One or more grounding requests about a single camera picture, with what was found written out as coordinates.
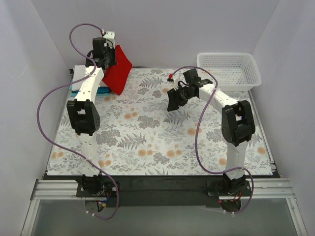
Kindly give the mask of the red t shirt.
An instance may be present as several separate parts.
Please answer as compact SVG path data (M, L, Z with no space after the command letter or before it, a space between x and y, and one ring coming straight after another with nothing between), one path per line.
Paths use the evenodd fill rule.
M121 95L133 65L123 52L120 45L116 46L116 60L117 64L109 66L106 69L102 81L115 94Z

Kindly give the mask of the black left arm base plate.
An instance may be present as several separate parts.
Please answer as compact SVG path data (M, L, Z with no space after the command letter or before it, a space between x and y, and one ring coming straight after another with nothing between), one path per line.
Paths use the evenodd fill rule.
M101 182L101 183L89 183L89 184L78 184L76 197L81 198L116 198L117 190L120 189L120 183L116 182L116 185L112 182Z

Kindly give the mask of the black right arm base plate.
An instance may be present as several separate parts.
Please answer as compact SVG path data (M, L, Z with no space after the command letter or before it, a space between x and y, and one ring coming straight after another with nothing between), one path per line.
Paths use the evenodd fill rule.
M250 183L244 178L230 180L220 177L218 179L209 180L206 182L206 191L210 197L218 196L234 196L236 193L241 193L242 196L251 194Z

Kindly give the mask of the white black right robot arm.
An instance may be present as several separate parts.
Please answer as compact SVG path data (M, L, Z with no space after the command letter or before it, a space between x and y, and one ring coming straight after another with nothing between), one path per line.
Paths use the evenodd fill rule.
M186 66L184 80L174 79L169 74L167 80L173 83L168 91L167 111L175 111L187 104L191 98L198 98L212 106L221 115L221 133L227 143L227 159L225 170L221 172L228 180L223 182L223 191L227 195L234 195L240 189L238 180L244 179L250 172L244 167L246 148L255 133L255 124L251 104L231 98L218 89L218 81L201 79L198 75L199 67Z

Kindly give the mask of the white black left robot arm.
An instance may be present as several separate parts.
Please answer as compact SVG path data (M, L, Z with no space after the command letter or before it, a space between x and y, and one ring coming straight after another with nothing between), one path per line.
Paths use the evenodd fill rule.
M71 101L67 101L67 112L71 127L75 130L81 144L81 153L85 156L82 174L86 177L99 175L96 133L100 127L100 116L95 107L95 97L104 73L111 65L116 64L116 44L114 36L103 36L93 39L93 49L88 53L96 63L94 67L90 60L85 65L74 67L74 81L87 77L79 85L72 87L78 93Z

